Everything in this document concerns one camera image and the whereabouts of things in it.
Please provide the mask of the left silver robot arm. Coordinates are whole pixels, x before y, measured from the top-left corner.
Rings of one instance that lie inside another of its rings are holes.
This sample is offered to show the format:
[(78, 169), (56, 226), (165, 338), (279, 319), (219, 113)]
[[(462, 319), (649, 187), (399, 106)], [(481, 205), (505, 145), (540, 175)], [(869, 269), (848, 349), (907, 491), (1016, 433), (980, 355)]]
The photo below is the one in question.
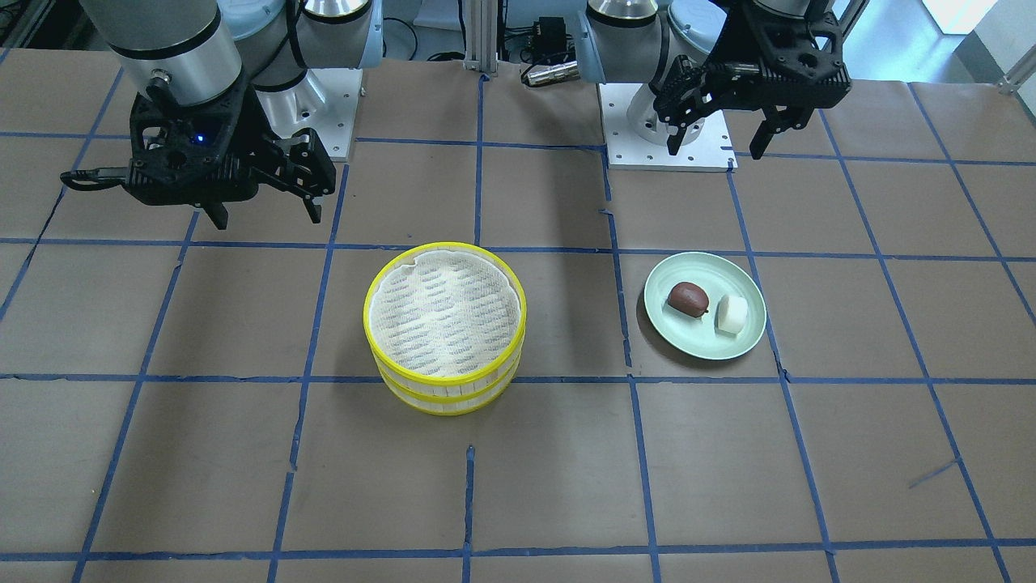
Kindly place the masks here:
[(634, 122), (670, 155), (719, 111), (762, 112), (749, 144), (806, 128), (851, 91), (829, 1), (588, 1), (573, 31), (580, 76), (633, 83)]

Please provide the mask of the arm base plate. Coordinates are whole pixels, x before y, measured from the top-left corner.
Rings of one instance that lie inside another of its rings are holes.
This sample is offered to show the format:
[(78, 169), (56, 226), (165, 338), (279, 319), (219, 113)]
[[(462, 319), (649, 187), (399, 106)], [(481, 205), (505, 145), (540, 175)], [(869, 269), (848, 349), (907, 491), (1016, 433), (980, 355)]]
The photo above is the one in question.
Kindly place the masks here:
[(318, 133), (333, 162), (350, 158), (363, 71), (355, 69), (309, 70), (295, 86), (278, 91), (257, 91), (271, 129), (281, 138), (303, 128)]
[(737, 155), (721, 112), (688, 126), (677, 155), (669, 154), (669, 126), (652, 107), (648, 85), (602, 83), (598, 86), (608, 164), (621, 170), (725, 172)]

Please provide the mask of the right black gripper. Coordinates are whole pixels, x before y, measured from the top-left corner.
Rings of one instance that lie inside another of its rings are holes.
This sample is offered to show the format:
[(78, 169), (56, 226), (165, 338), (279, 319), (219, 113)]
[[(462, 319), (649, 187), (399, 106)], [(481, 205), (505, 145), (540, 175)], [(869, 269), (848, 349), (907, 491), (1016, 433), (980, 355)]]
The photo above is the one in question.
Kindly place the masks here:
[(201, 204), (218, 230), (228, 228), (225, 203), (247, 202), (263, 184), (299, 197), (308, 218), (321, 224), (323, 199), (336, 188), (318, 133), (278, 136), (244, 77), (203, 104), (178, 103), (170, 78), (153, 77), (134, 99), (130, 137), (125, 166), (66, 171), (63, 184), (121, 187), (143, 204)]

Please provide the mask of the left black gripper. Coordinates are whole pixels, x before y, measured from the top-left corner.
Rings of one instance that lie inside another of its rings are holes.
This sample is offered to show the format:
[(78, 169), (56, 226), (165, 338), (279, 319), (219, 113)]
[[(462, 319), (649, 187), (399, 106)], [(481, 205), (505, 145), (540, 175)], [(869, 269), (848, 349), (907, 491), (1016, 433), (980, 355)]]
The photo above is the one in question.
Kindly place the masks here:
[(832, 11), (729, 11), (706, 57), (678, 53), (652, 81), (652, 107), (667, 114), (669, 155), (684, 147), (688, 114), (761, 109), (749, 144), (760, 161), (774, 136), (798, 129), (796, 108), (833, 108), (851, 91), (843, 41)]

